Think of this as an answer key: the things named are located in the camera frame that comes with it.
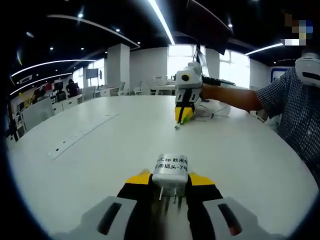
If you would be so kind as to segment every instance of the white power adapter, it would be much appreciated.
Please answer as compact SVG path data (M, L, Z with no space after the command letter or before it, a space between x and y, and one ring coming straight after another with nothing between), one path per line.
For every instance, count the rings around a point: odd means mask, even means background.
M188 182L188 158L177 154L160 154L152 175L154 184L161 188L159 200L162 195L176 197L185 195Z

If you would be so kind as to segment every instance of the window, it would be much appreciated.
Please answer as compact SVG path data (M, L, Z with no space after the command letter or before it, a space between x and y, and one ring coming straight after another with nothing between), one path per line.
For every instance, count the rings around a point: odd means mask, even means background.
M193 62L196 52L196 45L169 45L168 61L167 61L167 75L169 77L176 75L177 71L188 66L188 63ZM201 52L206 56L206 47L201 46Z
M72 79L74 83L78 83L80 89L84 88L84 68L80 68L73 72Z
M102 73L102 79L95 77L95 78L89 78L88 79L88 86L101 86L105 85L105 59L101 58L98 61L92 62L88 65L88 69L98 69L98 74L100 74L100 71Z
M235 83L236 86L249 89L250 87L250 59L248 56L226 50L220 54L219 78Z

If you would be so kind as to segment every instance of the black ceiling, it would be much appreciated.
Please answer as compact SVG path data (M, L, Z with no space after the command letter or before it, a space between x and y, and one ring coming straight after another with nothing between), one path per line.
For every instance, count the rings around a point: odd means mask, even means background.
M196 43L199 31L187 31L186 23L192 19L201 23L202 39L216 39L221 32L215 29L213 20L206 16L190 16L186 10L188 0L156 0L168 23L176 44ZM241 53L279 43L281 38L289 36L291 28L285 27L284 13L293 14L296 19L315 20L313 10L308 0L292 4L290 0L197 0L214 13L226 25L231 23L231 39L226 48ZM100 59L107 54L105 51L116 44L124 43L132 49L132 44L99 27L65 18L49 18L48 15L66 15L77 17L83 13L83 19L110 29L120 29L120 34L132 40L141 42L142 49L167 46L170 41L151 8L148 0L46 0L31 4L27 1L21 9L15 10L10 16L16 23L18 34L15 35L14 56L11 58L8 75L36 64L69 59ZM277 47L255 53L250 57L268 66L292 66L301 54L300 47ZM77 63L82 67L88 63ZM7 77L7 93L21 87L14 85L19 79L33 75L32 80L67 73L74 70L75 63L57 63L41 66Z

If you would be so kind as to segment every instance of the plaid shirt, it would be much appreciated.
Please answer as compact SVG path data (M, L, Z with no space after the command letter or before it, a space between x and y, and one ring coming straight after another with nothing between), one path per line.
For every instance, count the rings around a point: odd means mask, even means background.
M309 168L320 170L320 88L303 85L296 69L256 92L270 118L282 114L278 134Z

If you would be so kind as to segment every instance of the person's arm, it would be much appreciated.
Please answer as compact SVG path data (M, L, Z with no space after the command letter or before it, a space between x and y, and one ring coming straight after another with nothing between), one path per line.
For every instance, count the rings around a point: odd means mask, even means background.
M218 100L247 112L263 109L256 92L247 89L204 85L202 87L202 98Z
M290 79L296 74L294 71L294 68L290 68L278 81L258 91L204 85L202 98L218 100L248 112L265 109L268 116L273 118L283 113Z

